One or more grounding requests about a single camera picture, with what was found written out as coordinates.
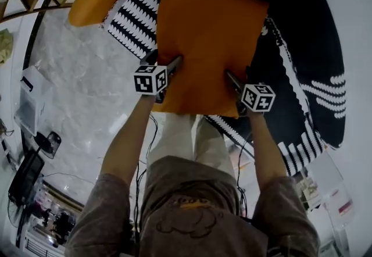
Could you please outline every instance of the black and white blanket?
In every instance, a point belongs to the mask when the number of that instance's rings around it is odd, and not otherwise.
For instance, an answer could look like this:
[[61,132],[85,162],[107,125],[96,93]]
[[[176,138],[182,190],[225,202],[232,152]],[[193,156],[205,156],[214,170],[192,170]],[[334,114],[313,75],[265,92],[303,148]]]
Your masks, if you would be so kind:
[[[156,48],[159,1],[118,0],[103,26],[143,58]],[[255,80],[277,95],[265,119],[294,175],[322,153],[324,144],[341,146],[346,111],[341,47],[326,0],[264,1],[270,7],[251,68]],[[253,157],[246,119],[208,119]]]

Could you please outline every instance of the shirt sleeve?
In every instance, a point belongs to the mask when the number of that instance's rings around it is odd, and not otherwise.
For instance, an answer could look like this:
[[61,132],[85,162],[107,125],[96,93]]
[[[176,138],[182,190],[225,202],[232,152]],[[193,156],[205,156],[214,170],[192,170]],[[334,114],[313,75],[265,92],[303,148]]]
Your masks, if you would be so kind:
[[261,192],[252,224],[284,256],[318,256],[319,237],[306,216],[291,177],[275,179]]
[[66,244],[66,257],[118,256],[129,226],[129,189],[111,174],[99,176]]

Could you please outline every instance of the white pants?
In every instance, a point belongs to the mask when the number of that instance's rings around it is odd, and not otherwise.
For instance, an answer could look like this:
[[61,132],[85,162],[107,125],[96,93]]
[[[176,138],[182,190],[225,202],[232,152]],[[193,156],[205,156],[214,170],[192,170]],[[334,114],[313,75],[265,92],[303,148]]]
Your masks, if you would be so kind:
[[147,158],[148,166],[163,157],[176,156],[199,162],[235,177],[223,136],[204,117],[198,123],[194,154],[191,129],[195,118],[191,115],[167,113],[162,137]]

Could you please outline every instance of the black handle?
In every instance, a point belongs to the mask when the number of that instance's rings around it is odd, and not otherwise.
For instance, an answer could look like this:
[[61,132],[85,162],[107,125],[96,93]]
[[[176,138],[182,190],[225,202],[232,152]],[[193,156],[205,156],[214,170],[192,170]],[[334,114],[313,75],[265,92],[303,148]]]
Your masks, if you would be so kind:
[[27,84],[27,86],[30,88],[30,92],[32,92],[33,91],[33,89],[34,89],[34,86],[27,80],[27,78],[25,78],[24,76],[22,77],[22,79],[21,79],[21,82],[24,82],[24,83],[26,83]]

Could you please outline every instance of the brown t-shirt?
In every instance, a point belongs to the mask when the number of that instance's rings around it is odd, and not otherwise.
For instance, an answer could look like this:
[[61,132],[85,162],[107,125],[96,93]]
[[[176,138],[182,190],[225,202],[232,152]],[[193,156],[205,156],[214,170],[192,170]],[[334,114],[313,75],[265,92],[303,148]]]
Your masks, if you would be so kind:
[[[116,256],[130,237],[128,186],[104,174],[71,232],[65,256]],[[237,216],[235,180],[189,160],[148,169],[140,256],[317,256],[319,240],[290,177],[261,193],[252,224]]]

